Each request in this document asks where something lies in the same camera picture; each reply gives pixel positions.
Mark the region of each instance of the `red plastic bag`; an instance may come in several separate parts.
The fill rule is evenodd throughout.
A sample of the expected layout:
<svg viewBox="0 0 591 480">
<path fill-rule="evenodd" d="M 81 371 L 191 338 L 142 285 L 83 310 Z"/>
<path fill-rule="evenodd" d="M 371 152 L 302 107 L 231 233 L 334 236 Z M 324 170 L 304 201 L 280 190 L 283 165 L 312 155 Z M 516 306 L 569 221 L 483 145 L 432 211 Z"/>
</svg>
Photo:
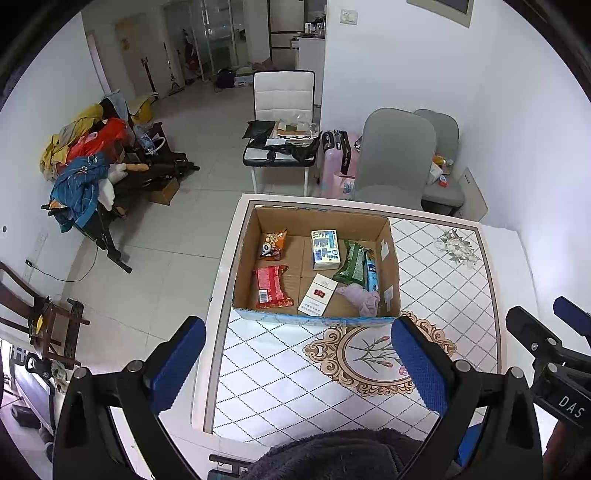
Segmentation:
<svg viewBox="0 0 591 480">
<path fill-rule="evenodd" d="M 281 274 L 287 270 L 287 265 L 273 265 L 255 270 L 258 284 L 259 301 L 257 309 L 272 309 L 277 307 L 291 307 L 294 301 L 281 289 Z"/>
<path fill-rule="evenodd" d="M 116 141 L 127 139 L 125 127 L 126 123 L 122 119 L 109 118 L 100 131 L 80 137 L 76 145 L 68 152 L 66 164 L 76 157 L 88 157 L 98 152 L 105 153 L 110 160 L 115 161 L 113 144 Z"/>
</svg>

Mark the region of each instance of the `red snack package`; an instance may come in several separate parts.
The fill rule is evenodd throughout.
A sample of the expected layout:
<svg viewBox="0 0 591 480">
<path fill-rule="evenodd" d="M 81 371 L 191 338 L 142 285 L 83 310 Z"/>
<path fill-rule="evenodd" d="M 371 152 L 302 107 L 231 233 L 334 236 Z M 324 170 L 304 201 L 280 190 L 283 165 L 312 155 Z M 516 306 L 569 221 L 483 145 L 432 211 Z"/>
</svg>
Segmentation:
<svg viewBox="0 0 591 480">
<path fill-rule="evenodd" d="M 259 301 L 256 303 L 257 309 L 291 307 L 294 304 L 294 301 L 281 289 L 280 277 L 287 268 L 287 265 L 273 265 L 256 269 L 259 296 Z"/>
</svg>

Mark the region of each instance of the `window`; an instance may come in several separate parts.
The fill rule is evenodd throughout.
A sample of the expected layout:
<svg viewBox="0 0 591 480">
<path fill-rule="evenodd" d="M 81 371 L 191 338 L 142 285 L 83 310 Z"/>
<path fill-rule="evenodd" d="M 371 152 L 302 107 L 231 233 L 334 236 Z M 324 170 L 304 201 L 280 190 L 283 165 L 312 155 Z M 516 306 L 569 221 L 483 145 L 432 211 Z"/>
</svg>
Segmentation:
<svg viewBox="0 0 591 480">
<path fill-rule="evenodd" d="M 442 15 L 454 22 L 470 27 L 474 0 L 407 0 L 407 3 Z"/>
</svg>

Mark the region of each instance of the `floral pattern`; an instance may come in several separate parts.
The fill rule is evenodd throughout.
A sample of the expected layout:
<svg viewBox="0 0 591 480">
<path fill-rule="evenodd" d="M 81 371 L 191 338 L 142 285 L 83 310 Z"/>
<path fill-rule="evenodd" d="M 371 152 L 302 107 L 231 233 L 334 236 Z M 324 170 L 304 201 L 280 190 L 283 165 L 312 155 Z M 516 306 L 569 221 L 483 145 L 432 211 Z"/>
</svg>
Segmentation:
<svg viewBox="0 0 591 480">
<path fill-rule="evenodd" d="M 445 338 L 442 330 L 427 320 L 418 319 L 412 312 L 401 312 L 417 325 L 422 334 L 441 346 L 451 357 L 455 343 Z M 306 345 L 304 354 L 320 364 L 320 371 L 346 388 L 355 389 L 361 396 L 410 393 L 414 383 L 396 354 L 389 335 L 367 341 L 365 337 L 375 328 L 335 326 L 324 331 L 323 337 Z"/>
<path fill-rule="evenodd" d="M 449 258 L 456 264 L 474 268 L 479 261 L 468 240 L 464 240 L 455 228 L 445 232 L 435 243 L 436 248 L 449 253 Z"/>
</svg>

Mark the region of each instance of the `cardboard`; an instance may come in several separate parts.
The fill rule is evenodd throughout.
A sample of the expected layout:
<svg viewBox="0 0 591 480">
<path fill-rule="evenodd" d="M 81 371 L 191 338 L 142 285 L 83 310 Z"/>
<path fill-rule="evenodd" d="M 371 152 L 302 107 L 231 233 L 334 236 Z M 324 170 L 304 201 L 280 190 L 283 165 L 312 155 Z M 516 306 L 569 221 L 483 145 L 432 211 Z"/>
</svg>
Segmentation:
<svg viewBox="0 0 591 480">
<path fill-rule="evenodd" d="M 152 203 L 160 203 L 161 205 L 170 205 L 170 201 L 178 192 L 180 185 L 177 179 L 171 179 L 162 190 L 156 190 L 148 194 L 148 200 Z"/>
<path fill-rule="evenodd" d="M 282 258 L 277 261 L 260 260 L 259 253 L 266 233 L 287 229 Z M 306 295 L 317 271 L 313 270 L 312 230 L 334 229 L 339 238 L 341 266 L 346 258 L 343 240 L 355 241 L 374 251 L 378 271 L 381 302 L 375 318 L 360 318 L 357 308 L 342 295 L 335 293 L 322 317 L 298 312 L 298 305 Z M 294 301 L 293 307 L 256 309 L 258 285 L 255 268 L 288 265 L 281 276 L 283 292 Z M 338 268 L 323 270 L 326 277 Z M 243 318 L 301 325 L 378 326 L 391 323 L 400 314 L 398 261 L 388 218 L 380 215 L 326 211 L 295 207 L 256 207 L 243 226 L 238 271 L 234 283 L 233 307 Z"/>
</svg>

